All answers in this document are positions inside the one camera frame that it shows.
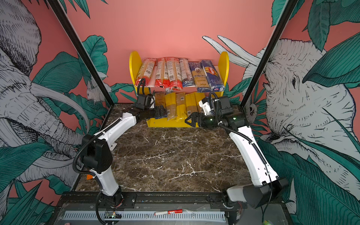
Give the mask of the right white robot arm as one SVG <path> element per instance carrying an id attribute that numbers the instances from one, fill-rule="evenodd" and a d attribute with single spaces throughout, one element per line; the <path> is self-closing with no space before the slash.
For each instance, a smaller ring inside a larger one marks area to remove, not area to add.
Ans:
<path id="1" fill-rule="evenodd" d="M 199 101 L 202 112 L 193 112 L 185 123 L 195 127 L 224 129 L 238 148 L 250 173 L 252 183 L 226 190 L 229 202 L 244 202 L 253 208 L 269 204 L 289 185 L 278 176 L 261 151 L 246 115 L 235 112 L 228 97 L 205 97 Z"/>

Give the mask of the clear blue-end spaghetti pack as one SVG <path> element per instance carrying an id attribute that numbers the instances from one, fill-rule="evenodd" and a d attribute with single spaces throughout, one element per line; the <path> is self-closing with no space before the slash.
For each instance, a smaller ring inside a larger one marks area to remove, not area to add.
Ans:
<path id="1" fill-rule="evenodd" d="M 181 68 L 181 80 L 183 87 L 194 86 L 195 83 L 192 77 L 189 61 L 186 58 L 180 58 L 179 62 Z"/>

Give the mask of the brown blue-end spaghetti pack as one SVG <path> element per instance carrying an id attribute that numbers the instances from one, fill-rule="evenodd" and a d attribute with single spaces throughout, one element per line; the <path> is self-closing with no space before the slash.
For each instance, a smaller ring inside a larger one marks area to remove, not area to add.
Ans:
<path id="1" fill-rule="evenodd" d="M 154 93 L 155 97 L 155 119 L 163 119 L 167 117 L 166 102 L 165 102 L 165 93 L 156 92 Z"/>

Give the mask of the dark-blue-top Arbella spaghetti pack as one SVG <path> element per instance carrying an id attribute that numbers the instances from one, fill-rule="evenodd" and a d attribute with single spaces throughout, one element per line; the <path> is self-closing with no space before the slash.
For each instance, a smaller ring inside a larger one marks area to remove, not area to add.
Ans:
<path id="1" fill-rule="evenodd" d="M 211 92 L 206 74 L 200 62 L 190 62 L 189 67 L 192 73 L 197 92 Z"/>

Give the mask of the yellow pasta pack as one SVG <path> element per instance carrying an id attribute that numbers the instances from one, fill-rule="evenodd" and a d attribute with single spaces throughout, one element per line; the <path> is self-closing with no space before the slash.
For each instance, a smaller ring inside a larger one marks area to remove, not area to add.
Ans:
<path id="1" fill-rule="evenodd" d="M 177 122 L 185 121 L 188 117 L 186 109 L 186 94 L 178 93 L 176 94 L 176 113 L 177 113 Z"/>
<path id="2" fill-rule="evenodd" d="M 176 93 L 169 93 L 165 95 L 167 120 L 171 121 L 177 117 L 176 112 Z"/>
<path id="3" fill-rule="evenodd" d="M 186 94 L 185 100 L 186 100 L 186 111 L 188 116 L 190 116 L 194 112 L 198 112 L 195 93 Z"/>
<path id="4" fill-rule="evenodd" d="M 203 109 L 201 108 L 199 103 L 206 97 L 205 93 L 195 92 L 194 94 L 195 94 L 195 98 L 196 98 L 197 110 L 199 113 L 203 113 Z"/>

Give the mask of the red spaghetti pack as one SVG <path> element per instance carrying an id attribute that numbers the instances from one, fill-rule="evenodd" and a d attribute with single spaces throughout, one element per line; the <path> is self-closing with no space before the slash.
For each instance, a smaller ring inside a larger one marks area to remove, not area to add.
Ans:
<path id="1" fill-rule="evenodd" d="M 136 77 L 136 86 L 138 86 L 143 78 L 145 79 L 145 85 L 147 86 L 149 84 L 156 62 L 157 59 L 155 58 L 145 58 L 142 61 L 142 65 Z"/>
<path id="2" fill-rule="evenodd" d="M 182 75 L 179 59 L 174 57 L 166 57 L 165 60 L 167 65 L 170 88 L 172 90 L 182 90 Z"/>
<path id="3" fill-rule="evenodd" d="M 168 77 L 167 62 L 165 58 L 158 58 L 155 74 L 155 87 L 169 88 L 170 81 Z"/>

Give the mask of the blue Barilla spaghetti pack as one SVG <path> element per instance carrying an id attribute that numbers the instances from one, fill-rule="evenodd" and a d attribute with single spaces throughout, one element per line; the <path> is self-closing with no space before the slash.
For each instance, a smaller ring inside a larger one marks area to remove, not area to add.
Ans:
<path id="1" fill-rule="evenodd" d="M 224 91 L 225 87 L 221 80 L 221 77 L 217 70 L 215 69 L 212 61 L 210 60 L 201 60 L 201 65 L 204 69 L 206 78 L 208 80 L 210 89 L 213 92 L 222 92 Z"/>

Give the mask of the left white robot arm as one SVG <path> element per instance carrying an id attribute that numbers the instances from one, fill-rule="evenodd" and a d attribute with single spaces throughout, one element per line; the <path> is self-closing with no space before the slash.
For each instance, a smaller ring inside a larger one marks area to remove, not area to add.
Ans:
<path id="1" fill-rule="evenodd" d="M 113 155 L 110 147 L 128 129 L 142 120 L 154 118 L 155 114 L 155 97 L 152 94 L 139 94 L 132 107 L 117 120 L 82 139 L 82 146 L 72 164 L 73 170 L 92 176 L 99 185 L 100 197 L 112 208 L 122 205 L 123 196 L 111 169 Z"/>

